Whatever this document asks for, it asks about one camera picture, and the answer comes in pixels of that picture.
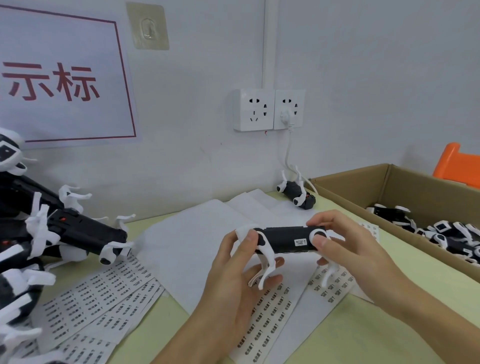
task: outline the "orange chair back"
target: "orange chair back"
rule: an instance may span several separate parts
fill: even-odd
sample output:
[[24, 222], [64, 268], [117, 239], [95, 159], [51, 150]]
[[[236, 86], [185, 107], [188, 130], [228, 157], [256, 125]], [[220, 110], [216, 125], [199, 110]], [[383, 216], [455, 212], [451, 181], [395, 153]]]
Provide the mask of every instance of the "orange chair back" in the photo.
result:
[[480, 156], [459, 151], [459, 143], [447, 144], [433, 176], [480, 188]]

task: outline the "hand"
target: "hand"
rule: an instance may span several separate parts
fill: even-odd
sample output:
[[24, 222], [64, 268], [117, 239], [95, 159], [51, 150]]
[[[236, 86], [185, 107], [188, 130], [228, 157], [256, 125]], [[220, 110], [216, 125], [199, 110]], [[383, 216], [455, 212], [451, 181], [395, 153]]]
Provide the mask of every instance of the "hand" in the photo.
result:
[[[401, 319], [409, 293], [416, 286], [372, 234], [337, 210], [318, 213], [307, 222], [307, 226], [316, 225], [332, 229], [345, 238], [343, 241], [315, 235], [312, 244], [318, 252], [344, 266], [377, 306]], [[327, 261], [321, 258], [317, 263], [325, 265]]]
[[[225, 235], [212, 263], [204, 293], [194, 312], [163, 349], [155, 363], [215, 363], [240, 342], [248, 329], [252, 309], [263, 294], [282, 281], [282, 276], [268, 278], [264, 289], [249, 287], [248, 282], [261, 269], [257, 264], [245, 272], [258, 243], [258, 233], [247, 237], [230, 256], [237, 240], [234, 231]], [[284, 264], [276, 259], [276, 266]]]

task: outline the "light green table surface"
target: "light green table surface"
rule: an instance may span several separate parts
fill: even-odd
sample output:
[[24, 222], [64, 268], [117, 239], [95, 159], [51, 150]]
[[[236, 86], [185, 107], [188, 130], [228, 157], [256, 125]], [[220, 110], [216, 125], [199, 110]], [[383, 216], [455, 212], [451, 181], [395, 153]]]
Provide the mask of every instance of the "light green table surface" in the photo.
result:
[[[269, 195], [285, 199], [277, 192]], [[316, 198], [316, 209], [336, 208], [362, 221], [337, 204], [323, 197]], [[127, 224], [129, 238], [136, 239], [145, 229], [169, 216]], [[415, 283], [480, 327], [480, 284], [385, 231], [380, 232], [380, 244]], [[98, 257], [90, 255], [83, 262], [53, 270], [57, 283], [45, 290], [42, 301], [53, 298], [98, 268]], [[188, 314], [171, 296], [160, 297], [138, 328], [116, 347], [108, 364], [150, 363], [187, 318]], [[286, 363], [427, 364], [442, 363], [442, 360], [408, 326], [375, 305], [347, 295]]]

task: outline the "wall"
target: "wall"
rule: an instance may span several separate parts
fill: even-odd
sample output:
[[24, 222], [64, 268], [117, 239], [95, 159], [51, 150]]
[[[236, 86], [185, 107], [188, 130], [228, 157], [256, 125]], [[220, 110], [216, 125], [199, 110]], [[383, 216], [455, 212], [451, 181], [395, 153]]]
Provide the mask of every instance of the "wall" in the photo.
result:
[[307, 89], [305, 173], [480, 154], [479, 19], [478, 0], [281, 0], [276, 87]]
[[[169, 51], [133, 47], [122, 0], [29, 3], [120, 21], [143, 135], [139, 144], [28, 152], [40, 159], [30, 177], [82, 186], [94, 194], [85, 212], [111, 218], [278, 184], [286, 132], [237, 133], [231, 119], [231, 91], [261, 87], [263, 1], [154, 0], [165, 7]], [[476, 2], [359, 3], [280, 3], [276, 86], [307, 89], [291, 162], [314, 177], [381, 162], [431, 172], [453, 140], [480, 154]]]

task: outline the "cable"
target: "cable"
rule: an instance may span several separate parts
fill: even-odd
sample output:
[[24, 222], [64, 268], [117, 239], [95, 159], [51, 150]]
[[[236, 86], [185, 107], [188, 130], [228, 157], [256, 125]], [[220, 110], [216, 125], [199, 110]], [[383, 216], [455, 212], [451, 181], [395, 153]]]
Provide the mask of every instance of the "cable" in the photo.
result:
[[291, 172], [295, 173], [295, 174], [297, 175], [297, 177], [300, 176], [301, 178], [303, 178], [303, 180], [310, 185], [310, 187], [312, 188], [312, 190], [313, 190], [316, 194], [318, 194], [318, 191], [317, 191], [317, 189], [315, 188], [315, 186], [312, 184], [312, 182], [310, 182], [310, 180], [309, 180], [308, 178], [306, 178], [305, 176], [302, 177], [299, 172], [297, 173], [297, 171], [295, 171], [295, 170], [293, 169], [293, 167], [288, 164], [288, 157], [289, 157], [289, 155], [290, 155], [290, 149], [291, 149], [291, 146], [292, 146], [292, 132], [293, 132], [293, 123], [291, 122], [291, 117], [290, 117], [290, 116], [291, 116], [290, 110], [282, 111], [282, 112], [280, 113], [280, 119], [282, 120], [282, 122], [283, 122], [284, 124], [286, 124], [286, 125], [288, 126], [288, 146], [287, 146], [287, 152], [286, 152], [286, 154], [285, 154], [285, 167], [287, 167], [287, 169], [289, 169]]

